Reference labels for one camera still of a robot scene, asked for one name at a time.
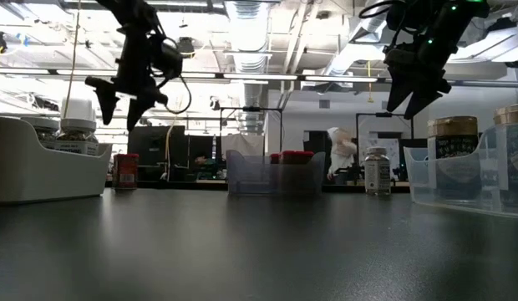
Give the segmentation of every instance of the pill bottle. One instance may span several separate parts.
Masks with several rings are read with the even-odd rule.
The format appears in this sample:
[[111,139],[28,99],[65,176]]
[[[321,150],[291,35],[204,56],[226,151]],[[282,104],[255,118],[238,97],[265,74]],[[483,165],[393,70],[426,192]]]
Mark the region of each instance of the pill bottle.
[[369,195],[382,196],[391,193],[391,164],[384,147],[367,149],[365,158],[365,191]]
[[[428,122],[429,185],[439,202],[476,203],[481,191],[478,120],[451,116]],[[462,160],[446,160],[465,156]]]
[[40,117],[22,117],[21,120],[33,126],[38,141],[43,147],[54,150],[58,136],[58,121]]
[[56,149],[97,156],[99,142],[94,135],[95,128],[96,124],[91,120],[62,119]]

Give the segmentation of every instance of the white bottle cap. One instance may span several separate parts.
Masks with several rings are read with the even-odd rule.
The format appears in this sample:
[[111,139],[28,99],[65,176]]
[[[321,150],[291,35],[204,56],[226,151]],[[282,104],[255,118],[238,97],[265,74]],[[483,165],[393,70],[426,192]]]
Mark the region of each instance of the white bottle cap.
[[63,119],[60,120],[60,128],[63,130],[95,131],[96,124],[91,120]]
[[387,149],[382,146],[371,146],[367,149],[368,154],[387,155]]

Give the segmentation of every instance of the laboratory bench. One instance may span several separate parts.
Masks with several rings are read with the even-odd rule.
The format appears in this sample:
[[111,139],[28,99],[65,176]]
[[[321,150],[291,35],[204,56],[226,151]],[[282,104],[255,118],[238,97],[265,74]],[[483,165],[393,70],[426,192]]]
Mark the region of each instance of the laboratory bench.
[[0,207],[0,301],[518,300],[518,219],[138,189]]

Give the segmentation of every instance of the medicine bottle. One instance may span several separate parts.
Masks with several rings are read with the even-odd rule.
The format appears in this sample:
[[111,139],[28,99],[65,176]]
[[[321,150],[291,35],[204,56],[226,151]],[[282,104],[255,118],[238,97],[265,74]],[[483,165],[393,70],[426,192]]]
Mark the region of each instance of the medicine bottle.
[[54,150],[58,136],[58,121],[40,117],[22,117],[21,120],[33,126],[38,141],[43,147]]
[[390,162],[384,147],[367,149],[365,158],[365,191],[369,195],[388,195],[391,192]]
[[91,120],[63,119],[56,149],[89,156],[98,155],[99,142],[95,138],[96,124]]

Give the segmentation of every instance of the jar lid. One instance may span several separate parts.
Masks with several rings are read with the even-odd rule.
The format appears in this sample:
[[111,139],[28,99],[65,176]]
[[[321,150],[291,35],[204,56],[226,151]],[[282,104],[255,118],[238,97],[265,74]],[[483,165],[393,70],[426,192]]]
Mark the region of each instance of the jar lid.
[[62,119],[60,128],[63,130],[95,131],[96,124],[90,120]]
[[49,118],[42,117],[22,117],[20,118],[23,121],[27,121],[33,127],[46,128],[50,130],[58,130],[58,121],[52,120]]
[[367,153],[375,155],[387,155],[387,149],[382,146],[371,146],[367,149]]
[[496,110],[493,120],[496,125],[518,123],[518,104]]
[[478,120],[474,116],[451,116],[428,121],[428,136],[478,135]]

